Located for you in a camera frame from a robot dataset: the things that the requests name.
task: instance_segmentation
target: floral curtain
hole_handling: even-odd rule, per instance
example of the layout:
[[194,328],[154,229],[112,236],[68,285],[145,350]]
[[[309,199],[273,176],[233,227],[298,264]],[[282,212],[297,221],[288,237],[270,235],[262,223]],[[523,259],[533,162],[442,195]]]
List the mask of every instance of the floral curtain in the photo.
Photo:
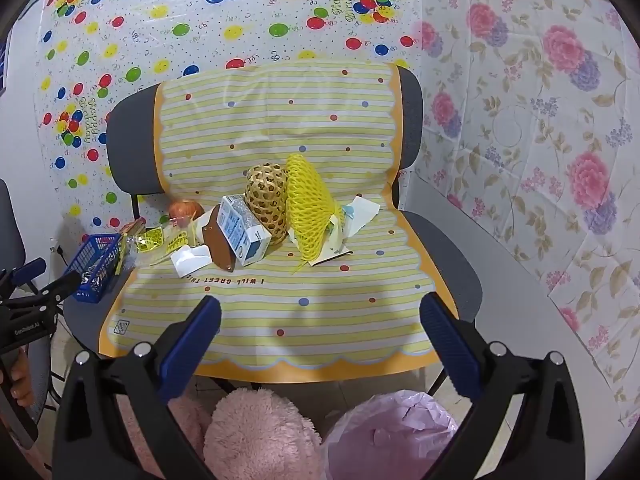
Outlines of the floral curtain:
[[436,187],[545,287],[634,424],[638,46],[608,0],[422,4],[412,186]]

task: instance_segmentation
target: yellow mesh netting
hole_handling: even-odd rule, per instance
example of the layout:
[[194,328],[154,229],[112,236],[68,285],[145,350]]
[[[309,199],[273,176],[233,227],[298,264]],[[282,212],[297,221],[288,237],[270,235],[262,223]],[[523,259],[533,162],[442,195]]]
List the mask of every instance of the yellow mesh netting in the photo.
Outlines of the yellow mesh netting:
[[320,255],[331,215],[335,214],[343,224],[344,213],[305,157],[299,153],[289,155],[287,173],[287,223],[296,233],[302,259],[310,262]]

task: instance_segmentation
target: metal screw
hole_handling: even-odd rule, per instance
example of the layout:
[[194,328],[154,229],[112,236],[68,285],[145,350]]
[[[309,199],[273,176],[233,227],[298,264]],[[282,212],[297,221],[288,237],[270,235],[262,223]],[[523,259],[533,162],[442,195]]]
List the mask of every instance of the metal screw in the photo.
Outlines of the metal screw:
[[562,363],[564,363],[564,356],[557,351],[553,351],[551,352],[551,354],[549,354],[549,359],[551,359],[551,362],[555,365],[561,365]]
[[78,352],[78,355],[76,356],[76,363],[78,363],[79,365],[83,365],[88,360],[89,360],[89,352],[87,352],[86,350],[82,350],[81,352]]
[[133,353],[138,357],[144,357],[149,352],[151,352],[151,345],[149,343],[138,343],[133,349]]
[[494,341],[489,345],[489,350],[495,356],[502,357],[507,353],[507,347],[500,343],[500,341]]

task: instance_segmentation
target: trash bag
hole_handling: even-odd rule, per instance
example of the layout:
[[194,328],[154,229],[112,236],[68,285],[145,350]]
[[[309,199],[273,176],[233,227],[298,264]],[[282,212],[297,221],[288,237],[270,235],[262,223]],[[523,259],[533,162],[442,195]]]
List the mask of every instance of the trash bag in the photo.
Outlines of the trash bag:
[[420,480],[458,425],[423,392],[371,397],[345,413],[321,446],[326,480]]

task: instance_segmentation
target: tissue box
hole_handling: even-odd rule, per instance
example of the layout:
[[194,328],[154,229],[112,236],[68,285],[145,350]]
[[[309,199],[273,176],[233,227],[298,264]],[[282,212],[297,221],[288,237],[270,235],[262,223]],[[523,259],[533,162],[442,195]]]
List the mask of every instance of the tissue box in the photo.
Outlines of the tissue box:
[[240,265],[247,266],[264,257],[271,233],[246,206],[244,195],[223,196],[217,222]]

